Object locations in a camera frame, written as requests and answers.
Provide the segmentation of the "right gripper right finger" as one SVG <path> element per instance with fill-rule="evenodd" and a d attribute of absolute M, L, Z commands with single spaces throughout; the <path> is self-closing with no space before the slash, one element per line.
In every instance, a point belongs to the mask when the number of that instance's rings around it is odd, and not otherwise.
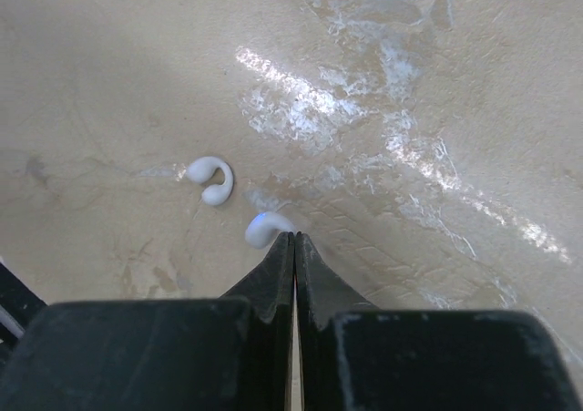
<path fill-rule="evenodd" d="M 295 238 L 307 410 L 579 410 L 553 339 L 508 310 L 383 310 Z"/>

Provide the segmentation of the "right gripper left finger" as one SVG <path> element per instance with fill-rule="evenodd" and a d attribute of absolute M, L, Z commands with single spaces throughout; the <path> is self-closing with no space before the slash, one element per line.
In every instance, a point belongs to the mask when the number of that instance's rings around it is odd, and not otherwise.
<path fill-rule="evenodd" d="M 294 238 L 218 298 L 58 303 L 1 376 L 4 410 L 287 410 Z"/>

